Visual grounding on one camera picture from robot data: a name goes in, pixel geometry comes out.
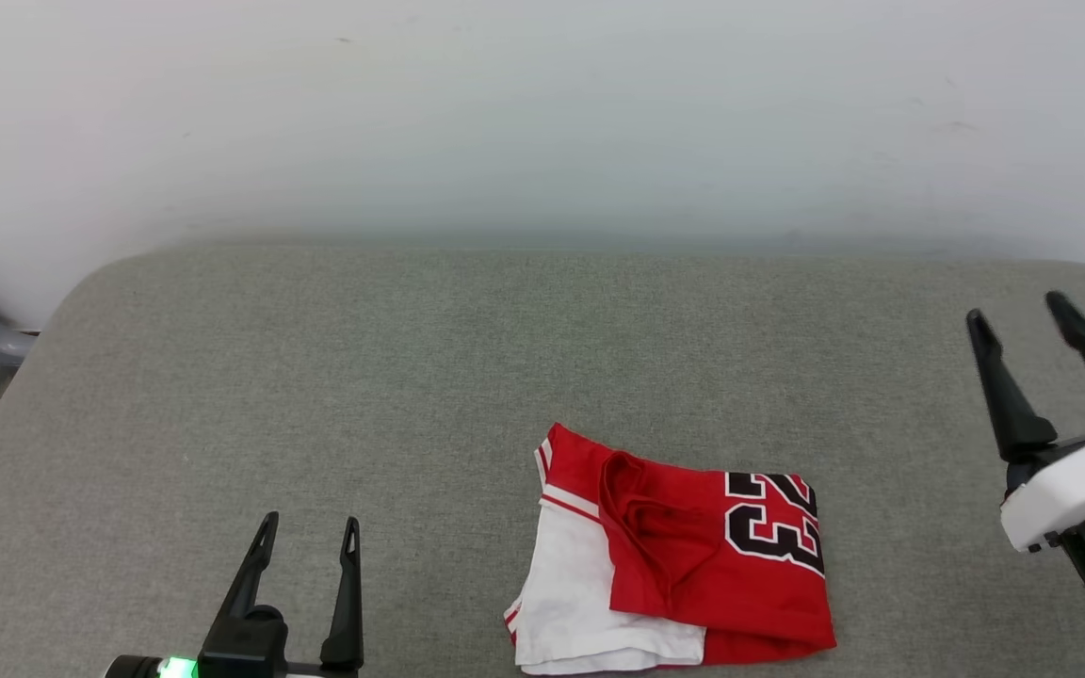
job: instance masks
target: black number with white outline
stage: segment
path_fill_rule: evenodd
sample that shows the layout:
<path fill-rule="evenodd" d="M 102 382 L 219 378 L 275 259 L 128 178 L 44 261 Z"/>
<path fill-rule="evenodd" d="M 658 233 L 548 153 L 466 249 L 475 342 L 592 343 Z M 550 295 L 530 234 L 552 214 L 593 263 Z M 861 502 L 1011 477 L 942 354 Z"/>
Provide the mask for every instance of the black number with white outline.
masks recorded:
<path fill-rule="evenodd" d="M 800 525 L 769 519 L 765 502 L 739 503 L 727 511 L 727 540 L 736 550 L 749 557 L 780 560 L 813 570 L 824 575 L 824 554 L 818 543 L 818 507 L 815 490 L 803 484 L 806 492 L 782 474 L 728 473 L 727 496 L 741 499 L 765 499 L 773 486 L 781 498 L 801 512 Z M 762 536 L 757 527 L 771 527 L 773 537 Z"/>

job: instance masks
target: scuff mark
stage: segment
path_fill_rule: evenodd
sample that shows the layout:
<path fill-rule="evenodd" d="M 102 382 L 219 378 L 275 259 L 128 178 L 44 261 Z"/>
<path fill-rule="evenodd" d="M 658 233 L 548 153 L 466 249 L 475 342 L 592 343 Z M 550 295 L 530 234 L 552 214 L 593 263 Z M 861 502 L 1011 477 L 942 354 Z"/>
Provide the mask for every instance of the scuff mark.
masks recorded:
<path fill-rule="evenodd" d="M 975 125 L 970 125 L 968 121 L 953 120 L 950 124 L 939 125 L 939 127 L 933 128 L 937 132 L 948 132 L 948 133 L 978 133 L 981 129 L 978 129 Z"/>

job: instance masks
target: folded clothing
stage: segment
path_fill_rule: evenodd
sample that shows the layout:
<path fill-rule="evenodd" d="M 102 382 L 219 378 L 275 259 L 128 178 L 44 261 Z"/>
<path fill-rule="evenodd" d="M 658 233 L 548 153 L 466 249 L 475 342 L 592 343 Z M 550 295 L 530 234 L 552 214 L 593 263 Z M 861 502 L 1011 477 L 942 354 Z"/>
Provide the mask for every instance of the folded clothing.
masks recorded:
<path fill-rule="evenodd" d="M 573 626 L 574 617 L 585 612 L 534 617 L 533 655 L 522 653 L 518 627 L 518 664 L 525 673 L 697 664 L 685 652 L 692 640 L 704 643 L 702 664 L 793 660 L 835 647 L 817 501 L 800 476 L 668 466 L 602 446 L 560 424 L 547 434 L 535 460 L 544 483 L 544 510 L 518 617 L 529 612 L 531 598 L 542 610 L 558 610 L 557 597 L 564 596 L 600 610 L 602 598 L 589 596 L 589 589 L 605 596 L 607 613 L 627 617 L 603 617 L 595 634 Z M 584 548 L 573 549 L 572 537 L 544 526 L 553 524 L 553 517 L 547 517 L 552 512 L 565 519 L 569 529 L 582 525 L 598 543 L 588 537 Z M 596 570 L 598 575 L 561 575 L 561 567 Z M 532 587 L 542 581 L 535 570 L 557 576 L 546 587 Z M 639 615 L 671 625 L 647 627 L 651 637 L 646 642 L 615 644 L 621 635 L 615 625 L 639 627 Z M 704 636 L 689 628 L 704 630 Z M 564 634 L 573 634 L 576 644 L 599 637 L 602 642 L 595 649 L 603 655 L 615 652 L 604 648 L 616 648 L 622 652 L 618 664 L 597 665 L 573 649 L 572 640 L 560 642 Z M 640 651 L 646 653 L 642 660 Z M 569 664 L 524 664 L 551 655 L 565 655 Z"/>

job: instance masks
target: white fabric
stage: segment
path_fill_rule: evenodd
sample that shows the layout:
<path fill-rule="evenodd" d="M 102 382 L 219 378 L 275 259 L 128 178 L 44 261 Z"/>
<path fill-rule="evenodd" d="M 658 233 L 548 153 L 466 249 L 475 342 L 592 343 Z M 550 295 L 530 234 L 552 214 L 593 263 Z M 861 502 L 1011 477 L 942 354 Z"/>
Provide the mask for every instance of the white fabric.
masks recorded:
<path fill-rule="evenodd" d="M 572 675 L 702 664 L 704 627 L 611 610 L 614 563 L 605 532 L 556 498 L 583 510 L 590 504 L 551 486 L 539 499 L 531 572 L 522 596 L 505 612 L 522 673 Z M 597 507 L 591 504 L 591 510 Z"/>

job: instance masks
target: red stripe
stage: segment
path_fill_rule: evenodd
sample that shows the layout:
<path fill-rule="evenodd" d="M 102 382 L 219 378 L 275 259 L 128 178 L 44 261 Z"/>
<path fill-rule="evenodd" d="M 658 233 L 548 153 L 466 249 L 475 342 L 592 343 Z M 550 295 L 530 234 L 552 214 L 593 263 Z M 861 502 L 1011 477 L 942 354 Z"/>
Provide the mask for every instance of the red stripe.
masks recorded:
<path fill-rule="evenodd" d="M 587 511 L 584 511 L 584 510 L 578 510 L 578 508 L 576 508 L 576 507 L 574 507 L 572 504 L 561 502 L 560 499 L 557 499 L 554 497 L 550 497 L 550 496 L 547 496 L 547 495 L 542 495 L 542 498 L 546 499 L 548 502 L 551 502 L 552 504 L 557 506 L 557 507 L 563 507 L 563 508 L 565 508 L 565 510 L 570 510 L 570 511 L 574 512 L 574 514 L 576 514 L 576 515 L 583 515 L 586 519 L 593 521 L 593 523 L 596 523 L 596 524 L 602 523 L 602 521 L 598 520 L 598 517 L 596 515 L 590 514 L 590 512 L 587 512 Z"/>

